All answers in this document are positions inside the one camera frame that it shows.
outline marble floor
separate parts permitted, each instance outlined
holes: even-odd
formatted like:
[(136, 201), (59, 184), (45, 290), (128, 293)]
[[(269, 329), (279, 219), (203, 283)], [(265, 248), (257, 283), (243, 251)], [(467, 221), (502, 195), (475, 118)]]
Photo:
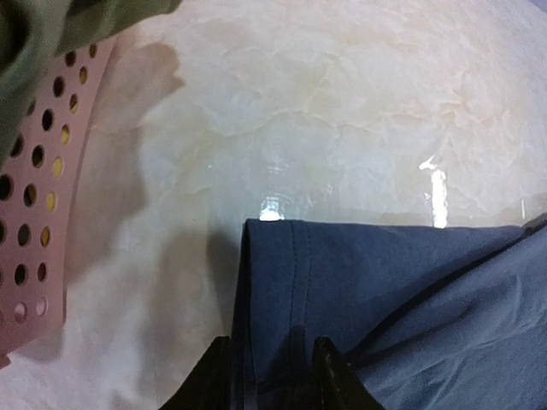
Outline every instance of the marble floor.
[(547, 204), (547, 15), (526, 0), (194, 0), (124, 32), (19, 409), (156, 409), (230, 331), (247, 218), (523, 224)]

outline green fabric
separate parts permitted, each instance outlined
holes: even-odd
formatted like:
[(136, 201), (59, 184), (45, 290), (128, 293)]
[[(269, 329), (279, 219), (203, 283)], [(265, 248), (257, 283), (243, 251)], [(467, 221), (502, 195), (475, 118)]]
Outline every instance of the green fabric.
[(0, 166), (55, 55), (110, 37), (181, 0), (100, 0), (67, 17), (70, 0), (0, 0)]

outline white marble tile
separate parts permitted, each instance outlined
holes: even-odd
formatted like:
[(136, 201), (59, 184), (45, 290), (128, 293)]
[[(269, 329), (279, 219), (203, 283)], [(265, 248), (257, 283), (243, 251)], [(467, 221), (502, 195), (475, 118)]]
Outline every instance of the white marble tile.
[(75, 203), (67, 325), (13, 356), (0, 401), (159, 407), (229, 332), (246, 218), (540, 214), (546, 50), (524, 0), (200, 0), (124, 33)]

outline perforated plastic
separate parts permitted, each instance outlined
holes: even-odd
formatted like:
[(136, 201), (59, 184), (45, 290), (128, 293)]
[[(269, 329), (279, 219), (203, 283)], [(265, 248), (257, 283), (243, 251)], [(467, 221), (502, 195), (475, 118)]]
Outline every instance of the perforated plastic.
[(0, 357), (64, 322), (68, 217), (113, 44), (53, 61), (0, 172)]

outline basket hole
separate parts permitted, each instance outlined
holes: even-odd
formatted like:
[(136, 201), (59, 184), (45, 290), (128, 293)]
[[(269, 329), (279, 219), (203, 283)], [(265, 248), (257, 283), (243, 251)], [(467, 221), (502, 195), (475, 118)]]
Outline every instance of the basket hole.
[(15, 140), (14, 148), (11, 149), (11, 153), (9, 154), (9, 156), (11, 156), (12, 158), (15, 158), (21, 155), (21, 152), (23, 152), (24, 145), (25, 145), (25, 141), (23, 140), (23, 136), (19, 134), (17, 136), (17, 139)]
[(36, 108), (36, 100), (32, 101), (31, 105), (28, 106), (28, 108), (26, 109), (26, 115), (29, 116), (34, 114), (35, 108)]
[(8, 174), (2, 175), (0, 177), (0, 200), (8, 201), (8, 199), (10, 199), (11, 194), (13, 194), (13, 192), (14, 192), (13, 179)]
[(25, 205), (29, 208), (34, 205), (36, 203), (36, 196), (38, 196), (36, 186), (33, 184), (27, 185), (23, 194), (23, 201), (25, 202)]
[(0, 244), (6, 239), (6, 225), (0, 220)]
[(36, 168), (44, 165), (44, 147), (42, 145), (38, 145), (32, 150), (32, 164)]
[(89, 57), (95, 58), (97, 56), (97, 45), (92, 44), (89, 46)]
[(58, 98), (63, 92), (65, 92), (65, 79), (59, 76), (53, 81), (53, 95)]
[(55, 192), (50, 192), (45, 198), (45, 207), (50, 212), (55, 211), (57, 208), (57, 195), (55, 195)]
[(36, 314), (38, 316), (44, 316), (48, 310), (48, 300), (45, 297), (41, 297), (36, 303)]
[(40, 266), (38, 266), (38, 281), (44, 282), (47, 276), (48, 276), (48, 269), (45, 263), (40, 263)]
[(73, 94), (70, 96), (70, 112), (74, 114), (76, 111), (78, 111), (78, 96)]
[(40, 243), (45, 248), (50, 244), (50, 242), (51, 242), (51, 229), (48, 226), (46, 226), (42, 230), (42, 233), (40, 234)]
[(67, 67), (72, 67), (74, 64), (76, 64), (76, 52), (70, 51), (65, 55), (65, 64), (67, 64)]
[(25, 303), (19, 302), (15, 307), (15, 321), (19, 324), (26, 322), (27, 310)]
[(42, 115), (42, 127), (44, 131), (49, 131), (53, 126), (53, 111), (46, 109)]
[(70, 141), (70, 127), (65, 124), (61, 129), (61, 143), (66, 145), (68, 141)]
[(26, 283), (26, 277), (28, 274), (28, 269), (22, 263), (17, 266), (15, 269), (15, 284), (17, 286), (22, 286)]
[(61, 177), (63, 170), (64, 170), (64, 164), (62, 163), (62, 158), (58, 156), (53, 161), (53, 176), (55, 178)]
[(87, 67), (82, 67), (79, 70), (79, 83), (85, 84), (87, 82)]
[(27, 225), (21, 225), (17, 232), (17, 243), (19, 246), (27, 246), (31, 242), (31, 228)]

